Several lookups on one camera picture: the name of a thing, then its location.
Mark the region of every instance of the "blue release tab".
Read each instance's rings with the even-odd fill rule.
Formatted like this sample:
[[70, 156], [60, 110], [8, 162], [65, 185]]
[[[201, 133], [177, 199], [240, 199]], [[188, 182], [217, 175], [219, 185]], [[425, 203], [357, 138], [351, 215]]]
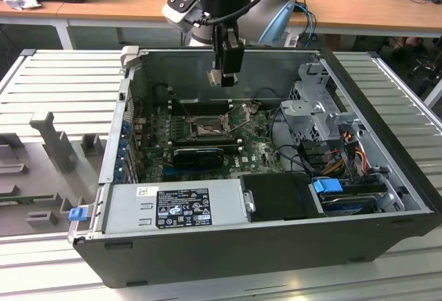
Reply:
[[69, 211], [69, 221], [76, 222], [77, 220], [88, 220], [88, 209], [87, 208], [72, 208]]
[[318, 179], [313, 183], [317, 193], [342, 192], [343, 187], [337, 179]]

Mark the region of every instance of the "white tissue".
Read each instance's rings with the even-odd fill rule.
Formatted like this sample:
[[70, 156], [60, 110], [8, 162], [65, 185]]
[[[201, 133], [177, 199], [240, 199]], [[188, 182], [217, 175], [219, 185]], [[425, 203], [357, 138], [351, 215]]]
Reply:
[[38, 8], [41, 6], [37, 0], [3, 0], [10, 8], [22, 11], [23, 9]]

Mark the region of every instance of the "warning label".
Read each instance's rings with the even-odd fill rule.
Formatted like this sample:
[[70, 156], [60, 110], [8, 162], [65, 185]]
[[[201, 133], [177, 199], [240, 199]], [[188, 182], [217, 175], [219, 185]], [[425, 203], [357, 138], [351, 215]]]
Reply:
[[155, 224], [159, 229], [212, 225], [209, 190], [158, 191]]

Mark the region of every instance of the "motherboard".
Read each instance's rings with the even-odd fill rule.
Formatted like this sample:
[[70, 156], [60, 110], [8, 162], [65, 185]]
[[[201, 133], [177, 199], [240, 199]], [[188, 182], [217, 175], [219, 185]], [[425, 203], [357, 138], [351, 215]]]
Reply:
[[238, 178], [283, 172], [269, 140], [269, 111], [251, 104], [227, 112], [157, 107], [135, 120], [141, 182]]

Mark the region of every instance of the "blue cable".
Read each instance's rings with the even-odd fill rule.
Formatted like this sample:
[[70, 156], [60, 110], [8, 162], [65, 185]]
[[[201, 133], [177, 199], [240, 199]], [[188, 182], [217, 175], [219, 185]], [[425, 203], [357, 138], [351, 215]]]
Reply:
[[310, 31], [310, 34], [309, 34], [309, 38], [308, 38], [308, 40], [307, 40], [307, 43], [305, 44], [305, 47], [307, 47], [307, 46], [309, 45], [309, 43], [310, 43], [311, 38], [313, 37], [313, 19], [311, 18], [311, 13], [310, 13], [310, 11], [308, 11], [306, 8], [304, 8], [304, 7], [303, 7], [302, 5], [300, 5], [300, 4], [296, 4], [296, 6], [297, 6], [298, 8], [300, 8], [300, 9], [306, 14], [306, 16], [309, 17], [309, 24], [310, 24], [310, 29], [309, 29], [309, 31]]

